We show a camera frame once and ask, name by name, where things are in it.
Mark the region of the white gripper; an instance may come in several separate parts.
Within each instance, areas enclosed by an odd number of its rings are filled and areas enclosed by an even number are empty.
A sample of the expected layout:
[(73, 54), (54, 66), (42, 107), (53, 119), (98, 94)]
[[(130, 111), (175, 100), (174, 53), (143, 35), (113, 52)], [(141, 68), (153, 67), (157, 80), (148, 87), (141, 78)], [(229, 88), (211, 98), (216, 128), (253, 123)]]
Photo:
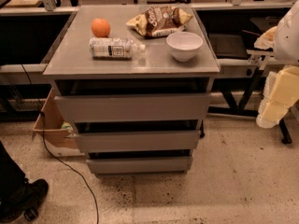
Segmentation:
[[(272, 49), (277, 27), (264, 32), (254, 43), (256, 49)], [(287, 66), (278, 73), (270, 72), (263, 88), (263, 99), (256, 123), (261, 128), (273, 128), (299, 101), (299, 67)]]

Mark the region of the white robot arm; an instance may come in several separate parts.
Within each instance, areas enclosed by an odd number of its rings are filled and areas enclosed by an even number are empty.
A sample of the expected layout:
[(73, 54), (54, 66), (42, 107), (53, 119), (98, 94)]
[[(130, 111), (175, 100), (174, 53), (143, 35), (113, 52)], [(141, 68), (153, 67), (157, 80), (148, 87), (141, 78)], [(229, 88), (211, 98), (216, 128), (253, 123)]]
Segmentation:
[(260, 127), (272, 128), (299, 101), (299, 1), (277, 26), (268, 29), (255, 41), (254, 47), (272, 49), (274, 58), (285, 64), (278, 73), (269, 73), (256, 118)]

